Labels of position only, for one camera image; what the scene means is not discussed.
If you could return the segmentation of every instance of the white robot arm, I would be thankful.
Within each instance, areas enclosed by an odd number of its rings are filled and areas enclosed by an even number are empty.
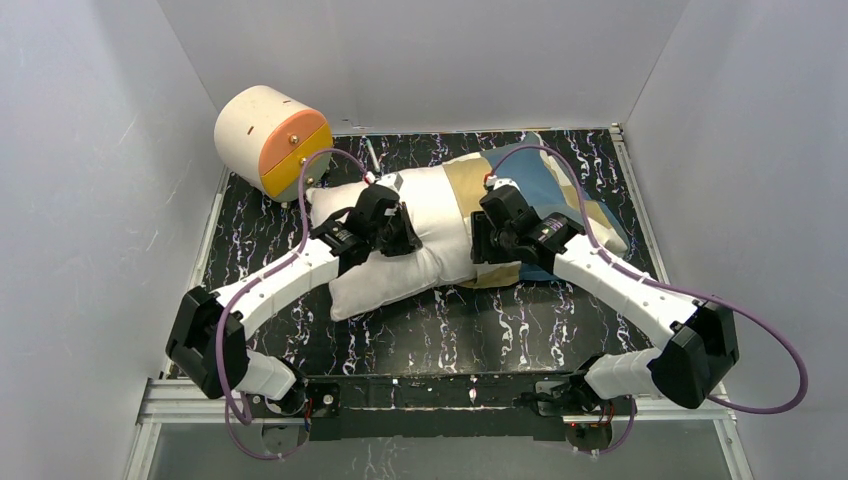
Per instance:
[[[384,175],[344,209],[313,228],[301,252],[290,252],[238,282],[207,292],[196,287],[185,294],[166,347],[168,356],[209,398],[223,395],[218,380],[215,324],[245,284],[261,279],[239,298],[225,324],[223,350],[227,380],[234,389],[282,399],[297,380],[283,361],[250,350],[246,340],[283,307],[313,288],[330,282],[379,250],[406,255],[421,247],[398,191],[400,175]],[[288,266],[269,275],[277,267]]]
[[[371,251],[411,253],[421,246],[399,201],[402,180],[387,175],[363,191],[357,205],[314,229],[303,252],[287,256],[212,294],[198,287],[186,294],[168,345],[168,355],[210,398],[220,397],[214,361],[213,328],[241,286],[289,257],[298,258],[264,278],[243,296],[226,324],[224,358],[235,389],[282,399],[297,378],[283,361],[253,352],[245,340],[283,307],[311,289],[363,263]],[[520,260],[572,282],[614,308],[644,332],[652,347],[622,355],[592,357],[557,393],[574,409],[591,411],[622,395],[663,395],[697,408],[736,363],[733,317],[715,305],[645,285],[600,258],[583,227],[562,214],[541,219],[508,179],[487,183],[481,212],[472,215],[472,260]],[[347,214],[344,223],[339,218]],[[618,262],[635,272],[647,274]]]

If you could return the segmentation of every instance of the black marble surface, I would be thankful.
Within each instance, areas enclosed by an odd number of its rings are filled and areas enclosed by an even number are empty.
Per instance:
[[[521,132],[370,137],[383,171],[436,165],[514,143]],[[636,211],[606,130],[549,131],[542,138],[575,167],[593,199],[603,201],[629,235],[627,261],[654,274]],[[337,148],[367,159],[361,137]],[[322,185],[358,179],[334,159]],[[275,260],[300,239],[298,208],[280,205],[233,175],[223,198],[204,285],[215,289]],[[330,320],[330,294],[313,290],[265,323],[249,345],[282,356],[306,374],[424,374],[572,370],[597,352],[648,346],[612,309],[568,282],[510,288],[440,287],[347,321]]]

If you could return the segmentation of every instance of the white enclosure wall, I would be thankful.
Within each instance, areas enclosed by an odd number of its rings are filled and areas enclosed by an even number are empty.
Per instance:
[[[155,0],[0,5],[0,471],[114,479],[222,166]]]
[[[810,368],[740,415],[757,478],[845,478],[848,3],[693,0],[625,134],[672,279],[771,319]],[[789,399],[786,353],[740,319],[733,399]]]
[[[159,0],[220,109],[270,85],[336,132],[598,127],[688,0]]]

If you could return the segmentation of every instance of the pillow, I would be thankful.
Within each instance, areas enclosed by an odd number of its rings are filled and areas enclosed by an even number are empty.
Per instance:
[[[536,133],[520,142],[543,145]],[[471,153],[442,165],[398,172],[403,177],[400,197],[406,202],[422,248],[401,257],[387,258],[372,252],[362,265],[330,282],[333,305],[330,317],[345,320],[432,287],[460,284],[470,288],[512,285],[519,280],[545,281],[556,277],[532,265],[474,265],[471,263],[469,218],[480,210],[485,194],[483,175],[517,144]],[[556,160],[539,150],[523,150],[498,169],[498,176],[513,179],[527,202],[544,218],[559,211],[582,224],[576,190]],[[332,213],[353,206],[364,182],[326,189],[309,189],[313,225]],[[628,243],[624,229],[605,205],[587,202],[590,222],[598,240],[612,253],[623,255]]]

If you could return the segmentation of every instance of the black mat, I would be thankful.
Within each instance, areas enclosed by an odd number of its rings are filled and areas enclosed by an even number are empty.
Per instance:
[[[605,202],[630,237],[627,260],[654,274],[636,211],[606,130],[542,132],[575,167],[593,199]],[[508,145],[521,132],[370,137],[384,171],[435,165]],[[361,137],[337,148],[367,158]],[[358,179],[344,159],[331,164],[326,186]],[[233,175],[223,198],[204,285],[234,282],[283,255],[299,239],[297,207],[284,208]],[[310,375],[423,374],[570,370],[597,352],[641,350],[647,338],[613,310],[567,282],[511,288],[441,287],[343,322],[329,316],[326,286],[284,309],[249,340]]]

